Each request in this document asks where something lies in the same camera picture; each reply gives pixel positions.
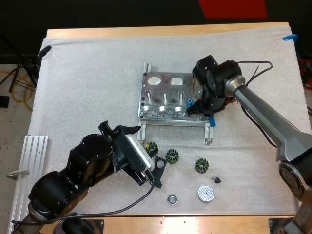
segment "black gear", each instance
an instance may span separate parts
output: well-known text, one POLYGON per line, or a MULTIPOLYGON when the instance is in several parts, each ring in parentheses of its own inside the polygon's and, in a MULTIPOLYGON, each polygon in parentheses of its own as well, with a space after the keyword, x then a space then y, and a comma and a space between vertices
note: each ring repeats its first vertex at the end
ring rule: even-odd
POLYGON ((177 163, 179 161, 178 151, 175 149, 168 150, 168 152, 166 153, 166 159, 167 159, 167 162, 169 162, 170 164, 177 163))
POLYGON ((150 157, 154 157, 158 154, 158 146, 153 141, 145 144, 145 150, 150 157))
POLYGON ((209 163, 207 159, 205 158, 200 158, 199 160, 196 161, 195 164, 195 169, 198 173, 205 173, 208 170, 209 163))

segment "black cable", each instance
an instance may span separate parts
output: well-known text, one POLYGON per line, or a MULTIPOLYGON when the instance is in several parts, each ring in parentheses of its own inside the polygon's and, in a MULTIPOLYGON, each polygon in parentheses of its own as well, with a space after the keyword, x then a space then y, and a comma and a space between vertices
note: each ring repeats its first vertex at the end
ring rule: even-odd
POLYGON ((268 71, 268 70, 270 70, 270 69, 273 68, 273 64, 272 64, 270 61, 239 61, 239 62, 237 62, 237 63, 267 63, 267 64, 270 65, 268 68, 262 70, 261 72, 259 72, 259 73, 257 73, 257 74, 255 75, 256 71, 258 70, 258 67, 257 67, 257 69, 256 69, 256 71, 254 72, 253 76, 250 78, 249 81, 247 81, 246 86, 248 86, 249 83, 252 82, 252 81, 253 81, 255 78, 257 78, 259 75, 261 75, 261 74, 265 73, 266 71, 268 71))
MULTIPOLYGON (((265 73, 266 71, 270 70, 273 68, 273 64, 270 62, 270 61, 239 61, 237 63, 267 63, 269 64, 270 66, 264 70, 262 70, 261 72, 257 73, 257 70, 259 68, 259 65, 257 66, 257 68, 255 69, 252 77, 250 78, 250 80, 246 83, 246 87, 250 84, 250 82, 252 82, 255 78, 257 78, 259 75, 265 73)), ((266 138, 266 140, 273 146, 276 148, 276 145, 270 140, 270 138, 268 137, 268 135, 265 133, 265 131, 260 127, 260 125, 247 113, 247 111, 245 110, 245 108, 240 105, 243 112, 245 113, 245 115, 251 120, 251 122, 253 122, 257 127, 258 129, 262 132, 262 134, 264 135, 264 137, 266 138)))
POLYGON ((135 201, 131 205, 129 205, 129 206, 123 208, 123 209, 117 210, 117 211, 111 211, 111 212, 106 212, 106 213, 78 214, 78 215, 64 216, 64 217, 49 219, 49 220, 46 220, 46 221, 38 221, 38 222, 24 222, 24 221, 12 220, 12 223, 14 223, 16 225, 40 225, 40 224, 54 223, 55 221, 64 220, 64 219, 70 219, 70 218, 97 218, 97 217, 103 218, 103 217, 106 217, 108 215, 118 214, 118 213, 124 212, 124 211, 134 207, 139 202, 144 200, 152 192, 152 190, 154 189, 154 186, 155 186, 154 180, 150 180, 150 184, 151 184, 151 188, 149 189, 149 191, 144 196, 139 198, 137 201, 135 201))
POLYGON ((268 135, 264 132, 264 130, 260 127, 260 125, 247 113, 247 111, 245 110, 245 108, 240 105, 243 112, 245 113, 245 115, 251 120, 251 122, 253 122, 257 127, 258 129, 262 132, 262 134, 264 135, 264 137, 268 140, 268 142, 274 146, 276 148, 276 145, 270 140, 270 138, 268 137, 268 135))

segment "blue clip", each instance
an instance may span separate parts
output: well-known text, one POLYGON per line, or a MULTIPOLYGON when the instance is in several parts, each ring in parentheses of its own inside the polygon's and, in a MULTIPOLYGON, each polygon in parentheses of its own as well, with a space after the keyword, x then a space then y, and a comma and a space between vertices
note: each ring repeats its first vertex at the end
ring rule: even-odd
POLYGON ((298 34, 292 34, 289 36, 285 36, 285 37, 283 37, 283 40, 293 40, 296 43, 298 40, 298 34))
POLYGON ((208 119, 209 119, 209 122, 210 122, 210 126, 215 127, 216 126, 216 124, 215 124, 215 117, 214 116, 210 116, 210 117, 208 117, 208 119))

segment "wooden table edge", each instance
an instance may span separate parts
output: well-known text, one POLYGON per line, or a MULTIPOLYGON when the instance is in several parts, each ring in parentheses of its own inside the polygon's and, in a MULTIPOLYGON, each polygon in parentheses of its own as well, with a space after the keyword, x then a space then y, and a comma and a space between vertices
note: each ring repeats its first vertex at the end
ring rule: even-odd
POLYGON ((153 27, 120 28, 69 28, 48 29, 47 38, 101 38, 101 37, 144 37, 144 36, 189 36, 209 33, 224 33, 246 29, 289 26, 287 22, 229 23, 153 27))
MULTIPOLYGON (((105 234, 270 234, 270 218, 292 216, 154 216, 106 217, 105 234)), ((42 234, 51 234, 54 224, 45 225, 42 234)))

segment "white towel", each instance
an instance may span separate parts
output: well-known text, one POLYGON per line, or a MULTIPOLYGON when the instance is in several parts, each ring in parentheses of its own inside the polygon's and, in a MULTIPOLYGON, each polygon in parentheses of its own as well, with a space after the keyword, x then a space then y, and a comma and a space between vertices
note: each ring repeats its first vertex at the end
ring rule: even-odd
MULTIPOLYGON (((300 73, 293 41, 282 38, 289 27, 271 27, 232 33, 184 37, 124 37, 95 39, 45 38, 52 46, 43 58, 29 134, 49 135, 44 171, 60 171, 69 151, 87 134, 99 133, 98 125, 137 125, 144 62, 160 72, 191 72, 196 62, 213 55, 218 63, 228 59, 268 60, 273 69, 249 88, 301 131, 310 133, 300 73)), ((240 64, 246 79, 256 64, 240 64)), ((211 146, 203 145, 203 128, 147 127, 147 141, 159 146, 159 156, 171 148, 179 162, 167 164, 162 188, 129 213, 287 214, 295 200, 280 178, 273 148, 233 103, 215 115, 217 126, 211 146), (205 174, 195 171, 198 158, 208 159, 205 174), (210 179, 218 176, 222 182, 210 179), (215 198, 198 199, 201 185, 210 185, 215 198), (178 203, 169 205, 175 194, 178 203)), ((78 213, 106 212, 123 208, 147 192, 126 173, 118 172, 89 190, 77 205, 78 213)))

